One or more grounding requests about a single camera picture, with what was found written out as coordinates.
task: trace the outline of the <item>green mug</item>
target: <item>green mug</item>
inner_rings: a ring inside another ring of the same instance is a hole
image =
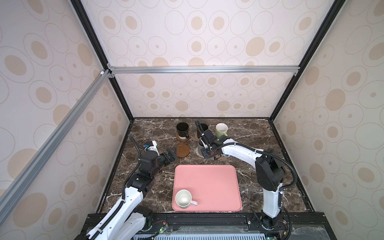
[[[228,136],[227,131],[228,131],[228,126],[224,123],[219,123],[216,125],[215,135],[217,138],[223,135]]]

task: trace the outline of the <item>vent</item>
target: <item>vent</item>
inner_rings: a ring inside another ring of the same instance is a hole
[[[150,235],[134,235],[134,240],[150,237]],[[266,240],[262,233],[232,233],[232,234],[162,234],[155,240]]]

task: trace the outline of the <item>polka dot wallpaper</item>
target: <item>polka dot wallpaper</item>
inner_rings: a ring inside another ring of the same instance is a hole
[[[384,232],[384,1],[342,9],[275,125],[339,240]]]
[[[83,0],[112,66],[298,65],[333,0]]]
[[[95,212],[127,126],[107,80],[0,227],[0,240],[74,239]]]
[[[100,70],[67,1],[0,3],[0,196]]]
[[[117,74],[135,117],[269,117],[292,73]]]

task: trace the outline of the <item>black mug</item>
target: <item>black mug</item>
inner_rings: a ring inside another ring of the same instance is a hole
[[[188,123],[186,123],[186,122],[178,123],[176,125],[176,130],[177,130],[178,136],[181,139],[188,139],[189,138],[189,134],[188,134],[189,126],[188,126]]]
[[[205,124],[205,123],[200,123],[201,127],[203,128],[203,132],[205,130],[208,130],[208,125]],[[199,131],[197,131],[197,138],[200,138],[201,137],[201,134],[199,134]]]

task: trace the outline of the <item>coaster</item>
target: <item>coaster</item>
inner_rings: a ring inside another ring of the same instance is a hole
[[[184,143],[177,144],[176,149],[176,155],[178,157],[186,157],[190,152],[188,145]]]
[[[195,149],[195,153],[196,153],[196,155],[198,155],[199,157],[204,158],[203,155],[201,155],[201,153],[199,152],[199,148],[198,148],[198,147],[196,147],[196,149]]]
[[[176,139],[179,141],[179,142],[186,142],[186,141],[188,141],[190,138],[191,138],[191,135],[188,133],[188,135],[189,135],[189,138],[186,138],[186,139],[181,139],[180,137],[179,137],[179,135],[176,133]]]

